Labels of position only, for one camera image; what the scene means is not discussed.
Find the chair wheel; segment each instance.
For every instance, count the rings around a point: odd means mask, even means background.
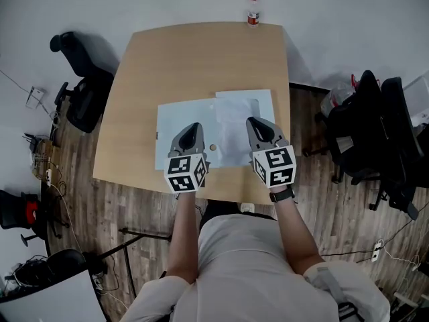
[[[314,115],[314,121],[316,123],[320,123],[322,120],[323,120],[323,114],[322,114],[322,112],[316,113]]]

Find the white t-shirt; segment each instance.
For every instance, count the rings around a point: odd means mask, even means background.
[[[286,262],[277,221],[248,215],[211,219],[198,240],[194,284],[167,276],[144,284],[121,322],[339,320],[338,305],[319,280],[325,266],[365,322],[389,321],[389,302],[352,262],[324,262],[295,274]]]

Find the red cloth on chair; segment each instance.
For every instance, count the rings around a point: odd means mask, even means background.
[[[35,201],[28,201],[25,207],[25,216],[27,217],[28,224],[32,225],[36,222],[34,211],[38,210],[38,204]]]

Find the black and white marker cube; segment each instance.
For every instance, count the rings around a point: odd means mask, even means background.
[[[296,173],[294,148],[286,146],[253,152],[253,169],[268,188],[292,184]]]
[[[174,193],[198,191],[206,174],[202,154],[166,158],[164,162],[164,178]]]

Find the shirt sleeve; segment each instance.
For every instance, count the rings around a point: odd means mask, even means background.
[[[159,320],[172,312],[173,307],[189,286],[188,282],[178,276],[166,276],[146,282],[121,322]]]
[[[354,262],[333,261],[315,264],[304,273],[314,287],[330,291],[320,273],[327,268],[340,286],[346,300],[353,303],[365,322],[387,322],[390,304],[374,282]]]

